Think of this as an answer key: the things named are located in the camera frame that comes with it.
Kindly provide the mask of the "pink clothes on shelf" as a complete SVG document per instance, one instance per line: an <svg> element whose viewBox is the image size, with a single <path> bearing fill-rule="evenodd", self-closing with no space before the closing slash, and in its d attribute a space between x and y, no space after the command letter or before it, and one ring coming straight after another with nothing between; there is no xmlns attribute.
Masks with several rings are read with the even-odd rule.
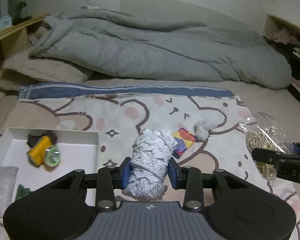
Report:
<svg viewBox="0 0 300 240"><path fill-rule="evenodd" d="M279 31L276 31L274 33L263 33L263 36L270 40L274 41L276 43L282 43L282 44L293 44L297 47L300 47L300 41L293 36L290 32L288 32L285 28L280 29Z"/></svg>

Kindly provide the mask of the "grey pouch number two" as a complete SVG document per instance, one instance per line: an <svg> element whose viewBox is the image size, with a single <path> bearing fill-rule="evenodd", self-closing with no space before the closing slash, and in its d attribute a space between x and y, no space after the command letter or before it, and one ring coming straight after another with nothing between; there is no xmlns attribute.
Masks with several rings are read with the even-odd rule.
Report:
<svg viewBox="0 0 300 240"><path fill-rule="evenodd" d="M19 168L15 166L0 166L0 220L12 203L13 190Z"/></svg>

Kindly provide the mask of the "tissue pack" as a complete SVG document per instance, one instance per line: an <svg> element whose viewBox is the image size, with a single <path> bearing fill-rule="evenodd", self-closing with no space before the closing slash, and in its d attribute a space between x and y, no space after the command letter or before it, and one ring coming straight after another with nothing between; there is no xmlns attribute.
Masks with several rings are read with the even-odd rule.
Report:
<svg viewBox="0 0 300 240"><path fill-rule="evenodd" d="M12 17L10 15L6 15L0 18L0 31L12 26Z"/></svg>

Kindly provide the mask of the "green glass bottle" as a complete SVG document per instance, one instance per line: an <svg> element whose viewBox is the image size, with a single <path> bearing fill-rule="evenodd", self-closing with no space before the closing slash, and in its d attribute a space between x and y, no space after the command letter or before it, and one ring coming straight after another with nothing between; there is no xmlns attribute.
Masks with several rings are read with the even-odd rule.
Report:
<svg viewBox="0 0 300 240"><path fill-rule="evenodd" d="M17 5L16 19L24 20L25 18L27 18L27 3L25 0L20 0Z"/></svg>

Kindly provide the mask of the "bag of rubber bands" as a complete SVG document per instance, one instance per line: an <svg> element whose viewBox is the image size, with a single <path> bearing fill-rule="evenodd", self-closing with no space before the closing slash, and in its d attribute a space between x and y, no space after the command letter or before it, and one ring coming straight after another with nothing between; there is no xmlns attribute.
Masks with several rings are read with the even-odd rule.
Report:
<svg viewBox="0 0 300 240"><path fill-rule="evenodd" d="M258 112L238 122L245 134L245 142L251 153L255 148L293 154L293 145L285 140L285 132L273 116Z"/></svg>

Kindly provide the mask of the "beige fluffy pillow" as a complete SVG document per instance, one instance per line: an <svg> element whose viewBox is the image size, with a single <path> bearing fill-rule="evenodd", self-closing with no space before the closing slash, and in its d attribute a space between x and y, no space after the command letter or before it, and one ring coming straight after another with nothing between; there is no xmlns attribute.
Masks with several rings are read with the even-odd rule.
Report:
<svg viewBox="0 0 300 240"><path fill-rule="evenodd" d="M2 67L42 82L83 84L93 74L92 70L68 61L30 56L28 50L23 50L6 59Z"/></svg>

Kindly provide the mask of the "yellow headlamp with strap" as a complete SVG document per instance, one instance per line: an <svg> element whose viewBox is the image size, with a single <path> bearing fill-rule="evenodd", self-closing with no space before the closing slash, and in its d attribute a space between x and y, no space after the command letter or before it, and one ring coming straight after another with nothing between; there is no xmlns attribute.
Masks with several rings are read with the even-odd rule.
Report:
<svg viewBox="0 0 300 240"><path fill-rule="evenodd" d="M45 165L54 168L61 162L61 154L57 147L57 135L52 130L47 130L41 135L29 134L27 144L30 149L27 157L35 167Z"/></svg>

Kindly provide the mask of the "colourful card box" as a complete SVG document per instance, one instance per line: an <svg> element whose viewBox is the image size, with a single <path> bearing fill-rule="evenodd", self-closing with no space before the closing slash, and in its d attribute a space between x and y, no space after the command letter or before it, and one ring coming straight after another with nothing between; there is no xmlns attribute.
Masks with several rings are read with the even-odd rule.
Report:
<svg viewBox="0 0 300 240"><path fill-rule="evenodd" d="M173 137L175 141L177 142L177 145L172 153L172 155L176 159L180 159L182 155L190 149L194 143L197 140L197 137L190 133L185 128L180 128L177 132L173 134Z"/></svg>

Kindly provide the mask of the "grey quilted duvet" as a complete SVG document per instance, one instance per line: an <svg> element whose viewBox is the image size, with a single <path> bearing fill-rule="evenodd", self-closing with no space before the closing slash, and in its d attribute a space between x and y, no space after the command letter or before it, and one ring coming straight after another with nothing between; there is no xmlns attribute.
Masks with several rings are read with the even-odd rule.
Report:
<svg viewBox="0 0 300 240"><path fill-rule="evenodd" d="M227 80L284 89L292 82L286 58L258 33L202 22L162 22L110 10L60 12L30 50L115 77Z"/></svg>

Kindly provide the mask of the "cartoon bear patterned cloth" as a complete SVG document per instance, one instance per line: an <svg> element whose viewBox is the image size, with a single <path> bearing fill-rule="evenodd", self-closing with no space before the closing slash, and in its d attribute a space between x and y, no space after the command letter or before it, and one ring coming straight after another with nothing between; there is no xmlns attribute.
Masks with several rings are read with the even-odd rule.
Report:
<svg viewBox="0 0 300 240"><path fill-rule="evenodd" d="M221 168L277 195L292 206L300 239L300 198L290 181L264 179L246 147L238 122L249 109L231 91L202 86L91 87L42 83L21 88L7 128L59 129L98 133L97 170L119 165L133 153L133 143L144 129L185 128L215 118L217 127L206 141L195 142L178 163L211 173Z"/></svg>

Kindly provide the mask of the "green clips with bands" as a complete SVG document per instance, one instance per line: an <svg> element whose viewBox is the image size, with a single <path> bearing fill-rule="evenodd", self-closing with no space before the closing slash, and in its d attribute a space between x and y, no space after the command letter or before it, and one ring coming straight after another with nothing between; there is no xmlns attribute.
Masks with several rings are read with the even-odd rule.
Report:
<svg viewBox="0 0 300 240"><path fill-rule="evenodd" d="M15 195L15 201L19 200L20 198L25 197L26 195L30 194L31 192L32 191L31 191L30 188L25 187L22 184L19 184L18 188L17 188L16 195Z"/></svg>

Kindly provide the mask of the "white shallow cardboard box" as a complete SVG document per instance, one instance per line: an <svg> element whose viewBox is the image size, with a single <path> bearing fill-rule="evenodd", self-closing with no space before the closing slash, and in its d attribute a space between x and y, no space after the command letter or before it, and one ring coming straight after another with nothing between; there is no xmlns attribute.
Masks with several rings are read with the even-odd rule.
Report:
<svg viewBox="0 0 300 240"><path fill-rule="evenodd" d="M61 163L55 168L34 167L26 152L29 135L42 135L46 129L7 128L0 137L0 166L18 168L12 201L15 201L19 185L30 191L45 186L61 176L75 170L84 169L86 173L97 171L98 133L54 129L57 147L61 152Z"/></svg>

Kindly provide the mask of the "wooden bedside shelf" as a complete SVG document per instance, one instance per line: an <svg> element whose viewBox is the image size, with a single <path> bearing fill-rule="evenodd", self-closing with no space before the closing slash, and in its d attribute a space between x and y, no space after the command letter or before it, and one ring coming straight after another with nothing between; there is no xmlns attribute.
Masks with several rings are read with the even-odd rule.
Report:
<svg viewBox="0 0 300 240"><path fill-rule="evenodd" d="M32 17L0 31L0 74L2 73L3 62L6 59L29 47L28 33L34 32L46 16L47 14Z"/></svg>

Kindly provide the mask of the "right wooden shelf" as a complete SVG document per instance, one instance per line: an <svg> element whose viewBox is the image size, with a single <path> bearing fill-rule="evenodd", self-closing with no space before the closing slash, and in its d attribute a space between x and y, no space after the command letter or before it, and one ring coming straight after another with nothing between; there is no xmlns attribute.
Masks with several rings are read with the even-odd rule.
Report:
<svg viewBox="0 0 300 240"><path fill-rule="evenodd" d="M266 21L263 28L263 33L274 33L280 29L285 28L293 36L295 36L300 41L300 26L284 20L275 15L267 15ZM270 41L264 37L265 41L271 45L276 51L281 53L292 69L292 83L288 87L288 91L298 102L300 102L300 47L293 44L282 44Z"/></svg>

